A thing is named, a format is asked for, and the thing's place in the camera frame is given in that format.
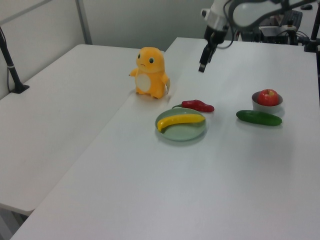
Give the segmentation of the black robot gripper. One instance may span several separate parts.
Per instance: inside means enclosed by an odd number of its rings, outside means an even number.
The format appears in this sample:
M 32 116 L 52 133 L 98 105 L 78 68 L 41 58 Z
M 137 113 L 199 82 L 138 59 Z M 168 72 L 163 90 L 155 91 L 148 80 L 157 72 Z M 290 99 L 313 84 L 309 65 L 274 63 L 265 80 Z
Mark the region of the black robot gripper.
M 227 25 L 224 25 L 221 29 L 215 29 L 207 25 L 204 32 L 204 39 L 207 41 L 207 45 L 204 47 L 199 60 L 199 72 L 205 72 L 206 66 L 211 62 L 218 45 L 224 42 L 228 30 L 229 27 Z

